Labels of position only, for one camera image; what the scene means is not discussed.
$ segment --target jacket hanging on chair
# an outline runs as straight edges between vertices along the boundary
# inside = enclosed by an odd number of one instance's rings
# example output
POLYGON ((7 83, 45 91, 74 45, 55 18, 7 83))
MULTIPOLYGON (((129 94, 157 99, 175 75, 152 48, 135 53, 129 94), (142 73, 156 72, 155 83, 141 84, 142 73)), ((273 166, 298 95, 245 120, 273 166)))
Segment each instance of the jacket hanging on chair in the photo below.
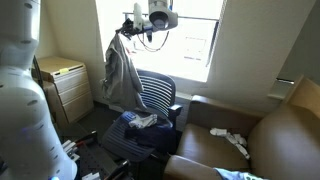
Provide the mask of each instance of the jacket hanging on chair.
POLYGON ((139 94, 143 91, 143 86, 118 34, 114 36, 106 51, 105 70, 102 89, 108 104, 124 110, 146 110, 139 94))

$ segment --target office chair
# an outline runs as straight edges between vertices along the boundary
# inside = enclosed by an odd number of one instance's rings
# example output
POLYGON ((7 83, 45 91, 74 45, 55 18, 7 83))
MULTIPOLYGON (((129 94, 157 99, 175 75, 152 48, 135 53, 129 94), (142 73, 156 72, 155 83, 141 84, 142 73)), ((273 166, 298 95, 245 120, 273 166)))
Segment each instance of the office chair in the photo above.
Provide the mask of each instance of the office chair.
POLYGON ((170 77, 145 70, 137 72, 144 88, 140 95, 143 103, 147 106, 147 111, 124 112, 102 138, 104 148, 131 162, 143 161, 155 151, 155 147, 141 146, 134 138, 125 138, 125 131, 130 127, 130 114, 135 113, 139 116, 157 114, 157 124, 154 126, 170 128, 175 134, 176 118, 182 110, 182 106, 174 103, 176 87, 170 77))

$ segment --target blue clothing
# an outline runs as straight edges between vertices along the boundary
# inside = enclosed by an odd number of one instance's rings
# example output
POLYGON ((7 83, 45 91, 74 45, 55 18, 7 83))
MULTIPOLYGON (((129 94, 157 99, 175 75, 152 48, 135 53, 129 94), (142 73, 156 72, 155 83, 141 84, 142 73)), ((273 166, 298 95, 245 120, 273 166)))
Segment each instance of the blue clothing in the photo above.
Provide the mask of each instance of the blue clothing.
POLYGON ((261 180, 261 178, 247 172, 228 171, 221 168, 214 169, 218 171, 222 180, 261 180))
POLYGON ((214 168, 218 171, 223 180, 244 180, 243 173, 239 171, 228 171, 221 168, 214 168))
MULTIPOLYGON (((120 117, 127 122, 135 118, 135 113, 124 112, 120 117)), ((176 150, 175 130, 159 124, 152 125, 143 129, 126 128, 125 138, 135 138, 138 145, 156 148, 163 154, 174 153, 176 150)))

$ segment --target brown leather armchair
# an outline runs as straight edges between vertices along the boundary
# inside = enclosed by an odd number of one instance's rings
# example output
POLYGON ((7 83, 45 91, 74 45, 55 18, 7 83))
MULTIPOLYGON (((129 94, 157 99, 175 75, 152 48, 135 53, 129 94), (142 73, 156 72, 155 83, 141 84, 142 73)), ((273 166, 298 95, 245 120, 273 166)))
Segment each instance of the brown leather armchair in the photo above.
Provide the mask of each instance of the brown leather armchair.
MULTIPOLYGON (((309 95, 320 103, 320 88, 315 89, 309 95)), ((266 115, 194 96, 164 179, 221 179, 214 167, 267 179, 319 179, 320 119, 316 114, 315 108, 283 103, 266 115), (251 158, 245 159, 225 138, 211 135, 213 127, 245 137, 251 158)))

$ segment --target filing cabinet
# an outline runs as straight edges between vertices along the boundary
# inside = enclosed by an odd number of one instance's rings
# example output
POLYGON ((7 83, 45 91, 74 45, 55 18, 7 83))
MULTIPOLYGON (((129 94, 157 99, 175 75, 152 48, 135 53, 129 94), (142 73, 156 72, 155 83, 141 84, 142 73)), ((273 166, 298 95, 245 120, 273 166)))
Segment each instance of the filing cabinet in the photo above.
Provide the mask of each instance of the filing cabinet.
POLYGON ((61 57, 48 57, 38 59, 38 64, 43 80, 56 87, 59 105, 63 109, 63 115, 56 116, 56 123, 60 128, 78 121, 93 110, 84 63, 61 57))

